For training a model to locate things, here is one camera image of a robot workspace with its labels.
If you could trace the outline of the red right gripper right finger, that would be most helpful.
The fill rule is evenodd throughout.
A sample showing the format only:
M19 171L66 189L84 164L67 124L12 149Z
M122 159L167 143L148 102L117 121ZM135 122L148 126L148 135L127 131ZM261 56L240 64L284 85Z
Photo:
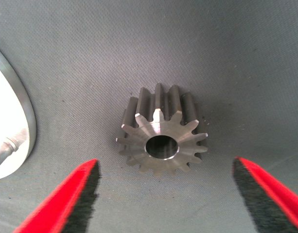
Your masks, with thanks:
M298 233L298 195L257 163L233 160L232 175L259 233Z

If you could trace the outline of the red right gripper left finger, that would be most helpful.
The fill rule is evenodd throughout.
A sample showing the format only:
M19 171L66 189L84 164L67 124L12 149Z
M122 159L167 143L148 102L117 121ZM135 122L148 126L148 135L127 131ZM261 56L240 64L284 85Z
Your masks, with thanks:
M97 199L97 159L79 165L14 230L16 233L85 233Z

